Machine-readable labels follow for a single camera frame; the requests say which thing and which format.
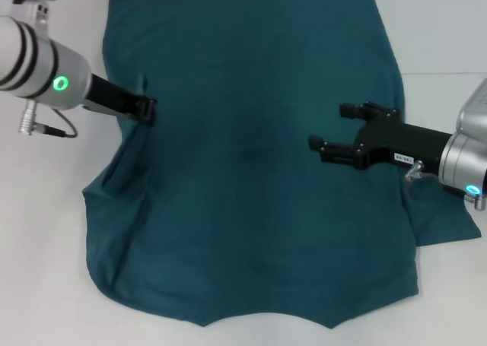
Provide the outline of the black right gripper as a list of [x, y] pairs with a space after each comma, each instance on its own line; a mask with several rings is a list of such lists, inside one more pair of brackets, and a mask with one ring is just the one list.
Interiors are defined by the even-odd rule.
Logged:
[[409, 125], [400, 120], [400, 111], [372, 101], [355, 105], [341, 103], [339, 114], [346, 119], [365, 121], [358, 131], [355, 146], [326, 141], [317, 135], [308, 137], [309, 148], [323, 163], [343, 164], [366, 170], [378, 163], [409, 167], [421, 161], [424, 172], [438, 172], [441, 156], [451, 133]]

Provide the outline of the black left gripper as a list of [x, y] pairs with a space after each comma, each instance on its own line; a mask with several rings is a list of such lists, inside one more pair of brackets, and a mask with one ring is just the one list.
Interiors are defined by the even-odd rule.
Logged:
[[91, 75], [91, 86], [83, 108], [109, 116], [125, 117], [144, 125], [154, 125], [156, 100], [131, 93], [97, 75]]

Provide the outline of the blue t-shirt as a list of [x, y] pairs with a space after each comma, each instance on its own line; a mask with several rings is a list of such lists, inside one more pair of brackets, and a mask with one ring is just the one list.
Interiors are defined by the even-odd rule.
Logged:
[[89, 274], [133, 309], [206, 326], [283, 313], [333, 328], [415, 296], [420, 246], [479, 238], [462, 201], [351, 142], [341, 103], [402, 109], [375, 0], [109, 0], [103, 59], [155, 98], [84, 190]]

